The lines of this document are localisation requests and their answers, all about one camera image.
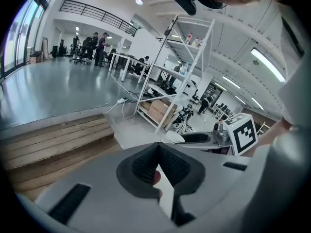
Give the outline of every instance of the wooden step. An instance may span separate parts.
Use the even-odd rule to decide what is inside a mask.
[[[18,141],[11,139],[0,151],[4,169],[17,168],[19,172],[26,171],[113,138],[114,131],[106,118],[94,117],[91,121],[89,119],[56,125],[36,133],[30,132],[23,137],[17,136]]]
[[[50,126],[1,142],[0,156],[13,188],[31,200],[68,172],[121,150],[103,115]]]

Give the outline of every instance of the bottle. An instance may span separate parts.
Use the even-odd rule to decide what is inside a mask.
[[[180,74],[185,75],[188,69],[189,61],[181,68]]]
[[[197,37],[194,41],[193,41],[193,43],[191,44],[191,46],[193,46],[193,47],[197,47],[198,48],[198,44],[199,44],[199,37]]]
[[[188,34],[188,37],[186,39],[186,45],[189,44],[190,45],[190,41],[191,41],[191,38],[192,38],[192,33]]]
[[[202,43],[203,43],[203,38],[201,38],[201,40],[199,40],[198,48],[199,48],[200,46],[202,46]]]

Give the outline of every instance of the ceiling light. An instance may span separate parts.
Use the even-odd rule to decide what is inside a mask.
[[[222,90],[227,90],[226,88],[223,88],[220,84],[215,83],[215,85],[217,85],[218,87],[220,87]]]
[[[238,100],[240,100],[243,104],[245,104],[246,105],[246,103],[242,100],[242,99],[240,99],[238,96],[235,96]]]
[[[234,83],[233,81],[231,81],[230,79],[226,78],[225,76],[223,76],[223,79],[227,80],[228,82],[232,83],[234,86],[236,86],[238,89],[241,89],[241,87],[239,87],[236,83]]]
[[[143,5],[143,3],[144,3],[142,0],[136,0],[135,2],[136,2],[138,5]]]
[[[254,98],[252,98],[252,100],[259,106],[260,109],[264,110],[264,108]]]
[[[251,50],[251,54],[254,55],[257,59],[259,59],[266,67],[269,68],[270,71],[276,76],[276,78],[280,82],[285,82],[285,78],[283,75],[279,72],[279,70],[271,63],[270,60],[267,59],[266,56],[264,56],[261,52],[259,52],[256,48],[253,48]]]

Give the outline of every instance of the concrete floor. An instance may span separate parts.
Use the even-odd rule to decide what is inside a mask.
[[[113,72],[121,82],[120,72]],[[27,65],[2,83],[0,130],[40,119],[91,108],[111,106],[132,98],[108,75],[108,68],[69,63],[68,58]],[[122,85],[140,93],[143,83],[127,75]]]

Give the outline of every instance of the black railing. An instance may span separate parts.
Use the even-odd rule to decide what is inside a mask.
[[[59,11],[64,11],[64,12],[70,12],[70,13],[75,13],[79,14],[82,16],[86,17],[91,17],[94,19],[97,19],[99,21],[108,23],[128,34],[131,36],[134,36],[136,34],[137,28],[133,27],[131,24],[129,24],[126,21],[123,21],[121,18],[116,17],[115,15],[96,8],[91,5],[87,5],[82,2],[77,2],[73,0],[64,0],[62,7],[60,8]]]

